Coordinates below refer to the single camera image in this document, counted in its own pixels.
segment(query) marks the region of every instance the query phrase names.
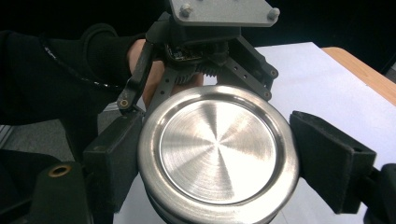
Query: white surface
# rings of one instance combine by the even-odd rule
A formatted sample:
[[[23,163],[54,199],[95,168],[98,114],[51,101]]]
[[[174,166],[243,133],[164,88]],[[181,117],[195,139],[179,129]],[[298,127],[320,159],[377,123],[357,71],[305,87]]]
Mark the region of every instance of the white surface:
[[[396,107],[312,43],[258,48],[279,72],[271,92],[273,105],[287,120],[293,110],[319,116],[377,152],[375,167],[396,162]],[[214,84],[207,78],[206,84]],[[297,189],[272,224],[362,223],[357,215],[335,215],[300,179]],[[140,176],[115,222],[157,224]]]

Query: black mount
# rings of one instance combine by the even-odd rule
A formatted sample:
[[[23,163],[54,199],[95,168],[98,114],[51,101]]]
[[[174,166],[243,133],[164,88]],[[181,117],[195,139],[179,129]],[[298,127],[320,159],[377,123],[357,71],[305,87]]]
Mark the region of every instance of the black mount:
[[[154,59],[164,61],[165,72],[147,116],[170,97],[175,84],[183,84],[197,73],[217,76],[219,84],[253,91],[265,101],[271,99],[278,72],[241,36],[240,27],[186,27],[165,12],[148,30],[146,39],[118,100],[122,114],[134,110]]]

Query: bolt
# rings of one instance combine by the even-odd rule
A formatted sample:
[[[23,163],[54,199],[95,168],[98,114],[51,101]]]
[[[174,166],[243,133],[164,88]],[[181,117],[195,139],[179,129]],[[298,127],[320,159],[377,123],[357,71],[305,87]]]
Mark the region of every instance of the bolt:
[[[271,75],[272,75],[273,77],[275,77],[275,76],[276,76],[276,70],[272,70],[272,71],[271,71]]]
[[[127,100],[121,100],[120,105],[125,107],[128,105],[128,101]]]
[[[271,21],[275,21],[280,15],[280,10],[277,7],[271,8],[270,12],[268,13],[268,19]]]
[[[190,6],[190,4],[188,3],[183,4],[180,8],[180,13],[183,17],[189,17],[190,14],[192,13],[192,7]]]

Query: brushed metal surface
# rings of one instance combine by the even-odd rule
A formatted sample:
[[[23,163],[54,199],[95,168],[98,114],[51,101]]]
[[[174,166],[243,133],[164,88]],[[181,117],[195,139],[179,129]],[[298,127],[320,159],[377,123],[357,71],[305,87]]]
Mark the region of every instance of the brushed metal surface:
[[[285,119],[257,95],[227,86],[193,88],[161,104],[138,156],[153,205],[177,223],[268,223],[299,172]]]
[[[169,179],[192,198],[237,203],[262,189],[276,163],[271,130],[240,105],[205,100],[183,107],[163,129]]]

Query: metal pot lid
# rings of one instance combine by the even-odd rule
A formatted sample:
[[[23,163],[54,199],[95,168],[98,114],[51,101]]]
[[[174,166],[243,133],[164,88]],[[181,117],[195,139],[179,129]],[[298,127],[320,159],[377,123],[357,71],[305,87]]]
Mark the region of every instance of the metal pot lid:
[[[141,133],[139,168],[151,199],[190,223],[269,222],[298,180],[289,124],[259,96],[227,86],[161,104]]]

